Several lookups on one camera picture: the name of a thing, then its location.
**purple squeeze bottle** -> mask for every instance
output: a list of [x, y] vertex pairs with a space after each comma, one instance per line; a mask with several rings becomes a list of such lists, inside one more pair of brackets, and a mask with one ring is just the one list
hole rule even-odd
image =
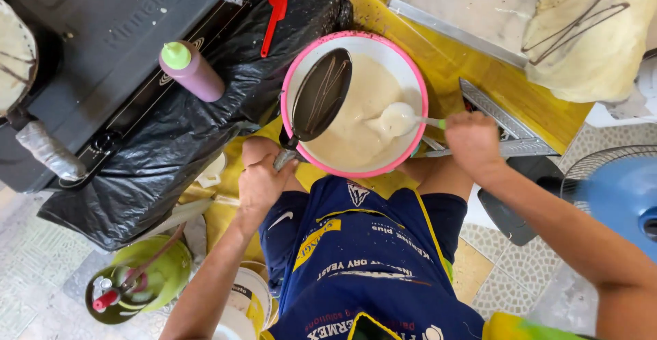
[[201, 53], [187, 41], [164, 44], [160, 67], [199, 99], [211, 103], [219, 100], [226, 85]]

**person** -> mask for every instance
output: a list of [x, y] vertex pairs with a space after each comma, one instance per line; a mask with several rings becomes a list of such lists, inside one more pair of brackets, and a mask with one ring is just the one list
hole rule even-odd
[[269, 285], [280, 302], [278, 322], [260, 339], [533, 338], [497, 334], [495, 315], [485, 325], [452, 289], [451, 264], [473, 181], [522, 216], [595, 285], [597, 336], [655, 338], [657, 266], [652, 260], [508, 167], [499, 155], [494, 119], [477, 112], [452, 115], [446, 139], [453, 156], [409, 159], [400, 170], [419, 186], [385, 200], [335, 176], [317, 181], [306, 193], [293, 176], [295, 164], [273, 169], [279, 151], [274, 142], [249, 138], [242, 153], [241, 206], [185, 289], [160, 339], [212, 338], [256, 231]]

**blue fan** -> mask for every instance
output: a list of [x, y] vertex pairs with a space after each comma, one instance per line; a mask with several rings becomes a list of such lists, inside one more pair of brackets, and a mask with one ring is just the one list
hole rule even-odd
[[657, 262], [657, 146], [593, 153], [566, 173], [561, 194]]

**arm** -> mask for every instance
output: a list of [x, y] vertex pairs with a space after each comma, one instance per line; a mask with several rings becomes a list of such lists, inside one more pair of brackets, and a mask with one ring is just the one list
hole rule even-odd
[[477, 184], [511, 207], [600, 294], [598, 336], [650, 339], [657, 311], [657, 265], [634, 244], [577, 207], [548, 193], [499, 156], [495, 120], [481, 113], [448, 118], [456, 162]]
[[187, 285], [164, 327], [160, 340], [210, 339], [226, 306], [237, 270], [251, 238], [283, 192], [297, 162], [280, 173], [274, 156], [249, 166], [240, 176], [240, 207], [217, 245]]

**pink bowl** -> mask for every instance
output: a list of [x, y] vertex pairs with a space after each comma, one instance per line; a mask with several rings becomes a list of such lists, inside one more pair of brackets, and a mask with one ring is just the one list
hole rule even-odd
[[[312, 65], [324, 55], [324, 53], [335, 48], [346, 48], [350, 53], [365, 53], [389, 68], [390, 72], [396, 75], [396, 78], [405, 93], [407, 92], [408, 95], [411, 96], [418, 96], [415, 98], [416, 110], [420, 110], [422, 116], [427, 117], [429, 101], [426, 93], [426, 85], [424, 84], [424, 79], [420, 70], [413, 62], [413, 59], [411, 59], [411, 57], [409, 57], [408, 54], [406, 54], [406, 52], [395, 43], [379, 35], [361, 31], [343, 31], [315, 40], [292, 62], [292, 66], [285, 76], [283, 92], [281, 94], [281, 114], [283, 117], [283, 126], [285, 127], [288, 136], [292, 136], [290, 120], [291, 104], [294, 97], [296, 97], [296, 92], [290, 92], [291, 86], [293, 87], [292, 90], [296, 90], [294, 87], [296, 86], [298, 88], [299, 82], [306, 75], [310, 67], [312, 67]], [[367, 178], [390, 172], [399, 166], [404, 160], [408, 159], [413, 150], [415, 150], [422, 140], [424, 128], [425, 124], [420, 124], [416, 128], [415, 133], [406, 135], [408, 137], [406, 139], [408, 145], [406, 146], [406, 144], [404, 144], [403, 148], [400, 149], [399, 154], [394, 155], [394, 160], [387, 162], [387, 164], [382, 167], [375, 167], [374, 169], [364, 170], [363, 172], [346, 172], [325, 165], [311, 155], [308, 150], [303, 147], [302, 143], [299, 143], [296, 149], [310, 163], [325, 172], [347, 178]]]

